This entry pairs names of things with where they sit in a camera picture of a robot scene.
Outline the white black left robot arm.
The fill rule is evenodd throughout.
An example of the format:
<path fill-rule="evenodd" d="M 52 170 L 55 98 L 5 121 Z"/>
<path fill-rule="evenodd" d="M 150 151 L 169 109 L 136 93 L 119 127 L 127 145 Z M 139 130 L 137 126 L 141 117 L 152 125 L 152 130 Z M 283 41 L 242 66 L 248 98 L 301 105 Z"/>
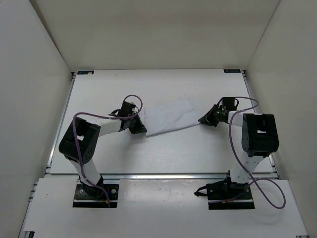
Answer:
<path fill-rule="evenodd" d="M 92 197 L 99 197 L 104 191 L 103 178 L 93 162 L 97 141 L 104 135 L 126 129 L 131 134 L 147 132 L 137 114 L 120 117 L 112 113 L 107 118 L 92 120 L 77 117 L 62 138 L 59 152 L 75 167 L 80 182 Z"/>

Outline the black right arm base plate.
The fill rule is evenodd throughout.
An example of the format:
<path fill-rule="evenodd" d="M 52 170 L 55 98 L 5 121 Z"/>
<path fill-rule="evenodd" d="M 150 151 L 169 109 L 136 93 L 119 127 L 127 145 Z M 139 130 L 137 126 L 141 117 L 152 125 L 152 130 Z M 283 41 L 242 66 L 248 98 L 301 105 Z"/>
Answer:
<path fill-rule="evenodd" d="M 208 199 L 209 210 L 252 210 L 255 209 L 250 189 L 232 189 L 225 181 L 207 183 L 198 188 L 194 195 Z"/>

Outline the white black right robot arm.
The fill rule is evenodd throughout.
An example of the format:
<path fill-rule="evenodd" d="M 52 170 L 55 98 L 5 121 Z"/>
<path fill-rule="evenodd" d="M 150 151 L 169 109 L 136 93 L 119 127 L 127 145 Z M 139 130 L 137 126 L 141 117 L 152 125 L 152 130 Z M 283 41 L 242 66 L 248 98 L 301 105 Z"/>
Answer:
<path fill-rule="evenodd" d="M 229 182 L 222 186 L 222 194 L 234 198 L 240 192 L 240 186 L 249 182 L 250 174 L 257 165 L 279 147 L 275 117 L 273 114 L 246 113 L 237 110 L 237 106 L 214 105 L 198 122 L 216 127 L 220 122 L 229 127 L 241 128 L 242 154 L 233 150 L 238 165 L 228 171 Z"/>

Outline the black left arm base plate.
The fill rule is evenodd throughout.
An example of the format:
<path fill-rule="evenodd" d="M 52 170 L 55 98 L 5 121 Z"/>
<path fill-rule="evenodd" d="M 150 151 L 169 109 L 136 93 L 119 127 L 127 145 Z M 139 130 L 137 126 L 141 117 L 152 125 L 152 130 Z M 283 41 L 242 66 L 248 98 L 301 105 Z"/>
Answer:
<path fill-rule="evenodd" d="M 102 190 L 87 186 L 78 180 L 72 206 L 74 208 L 117 208 L 119 184 L 104 183 L 102 187 L 107 192 L 109 201 Z"/>

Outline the white fabric skirt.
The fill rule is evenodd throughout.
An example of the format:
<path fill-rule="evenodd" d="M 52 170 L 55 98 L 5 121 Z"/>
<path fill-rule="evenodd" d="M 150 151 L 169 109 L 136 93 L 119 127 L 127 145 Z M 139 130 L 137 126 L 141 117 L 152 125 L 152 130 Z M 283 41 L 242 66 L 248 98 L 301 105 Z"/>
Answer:
<path fill-rule="evenodd" d="M 196 126 L 199 124 L 198 119 L 198 111 L 189 99 L 145 107 L 141 111 L 141 122 L 147 130 L 146 137 Z"/>

